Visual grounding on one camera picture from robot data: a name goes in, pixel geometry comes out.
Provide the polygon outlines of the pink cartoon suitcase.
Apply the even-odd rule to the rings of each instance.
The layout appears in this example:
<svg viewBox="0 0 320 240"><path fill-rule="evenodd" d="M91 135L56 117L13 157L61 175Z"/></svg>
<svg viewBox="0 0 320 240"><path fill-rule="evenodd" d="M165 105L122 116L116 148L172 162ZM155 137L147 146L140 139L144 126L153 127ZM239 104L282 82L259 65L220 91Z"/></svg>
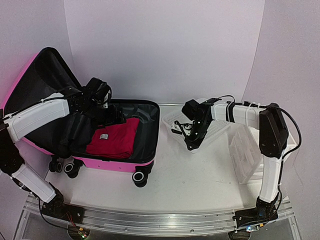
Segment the pink cartoon suitcase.
<svg viewBox="0 0 320 240"><path fill-rule="evenodd" d="M52 47L42 49L26 65L17 81L13 84L2 104L5 115L24 109L31 104L61 91L68 86L83 90L94 90L98 84L92 78L86 86L81 86L59 52ZM107 158L86 153L98 126L92 119L74 114L51 122L47 127L57 126L53 136L45 139L45 150L34 144L36 137L27 135L25 140L42 152L60 158L73 157L73 167L68 176L75 178L81 166L132 173L134 184L142 188L152 171L159 137L160 107L157 103L140 99L113 99L110 105L123 108L124 116L140 120L134 139L133 154L129 158Z"/></svg>

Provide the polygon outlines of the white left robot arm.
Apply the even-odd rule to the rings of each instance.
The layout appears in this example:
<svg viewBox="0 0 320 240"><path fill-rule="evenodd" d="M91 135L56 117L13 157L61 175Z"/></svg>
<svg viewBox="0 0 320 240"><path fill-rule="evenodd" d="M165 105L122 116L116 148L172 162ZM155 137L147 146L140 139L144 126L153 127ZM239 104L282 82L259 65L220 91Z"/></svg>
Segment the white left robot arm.
<svg viewBox="0 0 320 240"><path fill-rule="evenodd" d="M16 143L27 135L36 138L34 144L48 150L45 139L54 135L57 126L47 125L69 115L80 114L92 119L98 126L111 126L125 123L123 110L110 104L111 88L97 78L95 89L78 89L67 86L61 91L9 113L0 118L0 169L3 173L18 180L43 202L57 219L67 214L67 207L57 198L59 191L29 166L20 155Z"/></svg>

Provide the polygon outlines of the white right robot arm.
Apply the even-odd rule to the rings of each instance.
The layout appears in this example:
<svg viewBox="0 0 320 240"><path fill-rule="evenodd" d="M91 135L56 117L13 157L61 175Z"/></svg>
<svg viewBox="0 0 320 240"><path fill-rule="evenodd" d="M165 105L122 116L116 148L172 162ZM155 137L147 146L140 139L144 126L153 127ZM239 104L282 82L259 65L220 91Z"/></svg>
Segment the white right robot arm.
<svg viewBox="0 0 320 240"><path fill-rule="evenodd" d="M247 183L260 166L261 189L254 208L237 210L234 219L239 227L267 223L277 219L283 194L281 191L284 163L302 144L302 133L294 118L277 103L261 105L237 102L230 95L204 101L187 101L181 113L188 122L174 120L170 131L180 135L187 150L196 151L213 142L213 132L220 124L235 126L229 143L234 170L241 184Z"/></svg>

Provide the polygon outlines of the red garment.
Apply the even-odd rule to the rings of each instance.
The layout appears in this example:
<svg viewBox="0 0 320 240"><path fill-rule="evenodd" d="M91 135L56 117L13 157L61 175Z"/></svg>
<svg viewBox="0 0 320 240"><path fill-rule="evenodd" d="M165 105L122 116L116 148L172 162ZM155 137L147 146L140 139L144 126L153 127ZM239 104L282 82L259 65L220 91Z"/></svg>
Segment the red garment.
<svg viewBox="0 0 320 240"><path fill-rule="evenodd" d="M97 129L86 146L90 155L127 159L134 153L134 142L140 120L128 118L125 123Z"/></svg>

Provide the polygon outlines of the white plastic mesh basket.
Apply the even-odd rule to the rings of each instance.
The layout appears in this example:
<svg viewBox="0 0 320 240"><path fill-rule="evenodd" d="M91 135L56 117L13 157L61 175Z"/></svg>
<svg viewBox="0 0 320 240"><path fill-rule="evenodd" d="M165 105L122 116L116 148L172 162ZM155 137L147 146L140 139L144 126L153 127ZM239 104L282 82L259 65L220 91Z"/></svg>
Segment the white plastic mesh basket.
<svg viewBox="0 0 320 240"><path fill-rule="evenodd" d="M208 147L230 127L228 122L211 120L209 116L190 120L181 110L166 114L162 122L168 134L193 154Z"/></svg>

